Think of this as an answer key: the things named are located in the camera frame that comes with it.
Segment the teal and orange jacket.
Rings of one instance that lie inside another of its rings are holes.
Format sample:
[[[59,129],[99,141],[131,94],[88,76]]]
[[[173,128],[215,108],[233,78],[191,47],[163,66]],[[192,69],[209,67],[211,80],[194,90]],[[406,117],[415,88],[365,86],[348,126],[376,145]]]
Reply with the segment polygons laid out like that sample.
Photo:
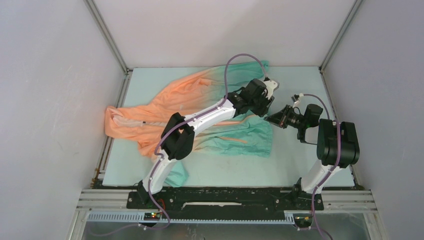
[[[216,66],[172,81],[148,104],[108,106],[105,134],[135,142],[140,155],[154,163],[172,115],[179,113],[186,125],[195,126],[204,125],[209,117],[209,127],[196,131],[193,152],[267,158],[273,145],[268,122],[251,111],[227,118],[217,118],[217,114],[229,106],[231,92],[240,91],[253,79],[263,79],[268,69],[267,60]]]

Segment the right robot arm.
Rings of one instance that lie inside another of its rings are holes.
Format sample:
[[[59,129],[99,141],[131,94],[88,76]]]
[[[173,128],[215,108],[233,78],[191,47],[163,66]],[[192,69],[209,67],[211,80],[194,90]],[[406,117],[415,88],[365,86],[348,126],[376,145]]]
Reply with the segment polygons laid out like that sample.
[[[335,173],[359,160],[360,147],[355,124],[324,119],[321,118],[322,113],[323,109],[316,104],[308,104],[304,113],[296,113],[294,107],[286,105],[279,112],[265,117],[267,122],[279,128],[296,129],[296,138],[301,143],[316,146],[315,164],[292,189],[290,201],[297,209],[308,206]]]

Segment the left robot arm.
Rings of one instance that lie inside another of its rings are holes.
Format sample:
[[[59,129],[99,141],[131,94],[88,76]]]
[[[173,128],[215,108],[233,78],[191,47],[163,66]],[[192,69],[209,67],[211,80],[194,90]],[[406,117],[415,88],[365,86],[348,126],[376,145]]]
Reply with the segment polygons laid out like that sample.
[[[154,164],[141,180],[136,192],[138,201],[145,208],[153,208],[158,202],[158,194],[174,165],[186,158],[193,149],[195,137],[218,123],[233,119],[251,111],[263,117],[274,101],[274,92],[279,83],[265,77],[254,78],[247,86],[236,91],[227,91],[216,104],[189,115],[174,113],[167,122],[158,145],[154,149]]]

